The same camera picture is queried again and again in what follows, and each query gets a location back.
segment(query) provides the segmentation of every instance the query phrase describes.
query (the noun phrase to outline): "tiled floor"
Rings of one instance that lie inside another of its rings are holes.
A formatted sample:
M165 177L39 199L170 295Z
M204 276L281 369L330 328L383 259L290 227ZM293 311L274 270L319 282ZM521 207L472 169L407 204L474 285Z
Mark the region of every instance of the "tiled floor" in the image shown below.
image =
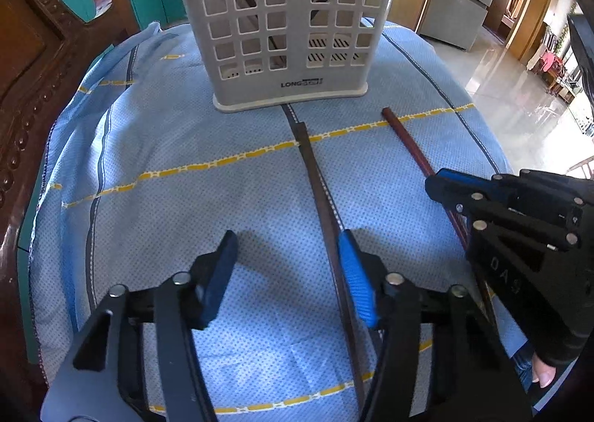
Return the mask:
M522 168L565 174L594 156L566 104L481 29L468 52L428 40L472 97L517 173ZM585 94L574 102L586 102Z

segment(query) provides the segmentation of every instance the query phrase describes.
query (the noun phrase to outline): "white plastic basket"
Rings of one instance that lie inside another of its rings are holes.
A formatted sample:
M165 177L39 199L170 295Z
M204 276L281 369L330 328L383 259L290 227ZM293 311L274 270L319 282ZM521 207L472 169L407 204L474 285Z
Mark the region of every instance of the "white plastic basket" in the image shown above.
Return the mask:
M235 112L365 94L391 0L183 2L215 107Z

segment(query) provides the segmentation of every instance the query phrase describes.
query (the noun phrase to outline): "metal pin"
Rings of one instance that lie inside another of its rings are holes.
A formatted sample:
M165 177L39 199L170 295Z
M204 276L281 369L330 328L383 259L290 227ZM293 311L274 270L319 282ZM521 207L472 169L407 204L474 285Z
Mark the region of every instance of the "metal pin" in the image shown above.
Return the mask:
M126 293L126 287L124 285L114 285L109 288L109 296L112 298L119 298Z
M385 276L385 280L393 287L397 287L398 285L402 285L402 283L405 282L405 277L403 277L400 273L388 273Z
M456 298L464 298L468 294L468 290L462 285L454 285L450 291Z
M190 282L192 277L186 271L180 271L173 275L173 284L174 285L185 285Z
M567 236L565 236L565 239L567 240L567 242L569 244L571 244L572 246L574 244L577 244L577 235L575 235L574 233L570 232Z
M472 223L472 227L474 229L476 229L477 231L484 231L484 230L486 230L486 222L483 221L482 219L478 219L478 220L474 221L474 223Z

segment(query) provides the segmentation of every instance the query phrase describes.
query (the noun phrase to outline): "wooden chair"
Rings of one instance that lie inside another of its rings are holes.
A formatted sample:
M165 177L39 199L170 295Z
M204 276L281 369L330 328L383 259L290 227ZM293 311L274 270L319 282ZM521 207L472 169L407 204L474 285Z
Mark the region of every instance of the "wooden chair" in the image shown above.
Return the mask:
M0 379L37 414L46 383L27 361L20 227L52 124L93 59L138 32L130 0L94 3L97 15L85 23L61 0L0 0Z

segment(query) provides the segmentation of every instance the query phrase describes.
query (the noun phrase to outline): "human hand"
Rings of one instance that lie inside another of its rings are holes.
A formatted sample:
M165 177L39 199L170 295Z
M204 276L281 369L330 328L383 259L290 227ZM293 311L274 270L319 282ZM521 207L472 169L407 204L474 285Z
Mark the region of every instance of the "human hand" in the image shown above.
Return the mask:
M536 354L532 356L532 381L538 382L542 389L551 384L556 373L555 367L549 367Z

